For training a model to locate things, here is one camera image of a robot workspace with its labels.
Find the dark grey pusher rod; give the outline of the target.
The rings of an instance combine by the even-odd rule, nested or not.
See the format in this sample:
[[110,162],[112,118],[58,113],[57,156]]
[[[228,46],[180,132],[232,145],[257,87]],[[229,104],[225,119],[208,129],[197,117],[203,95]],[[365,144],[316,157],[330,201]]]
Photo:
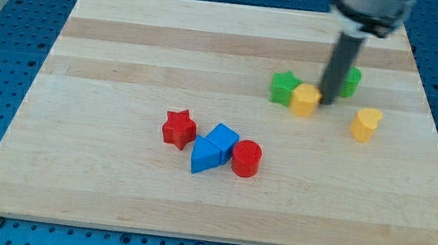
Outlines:
[[339,34],[319,83],[318,89],[322,93],[321,104],[332,105],[336,101],[364,42],[364,37],[350,36],[346,32]]

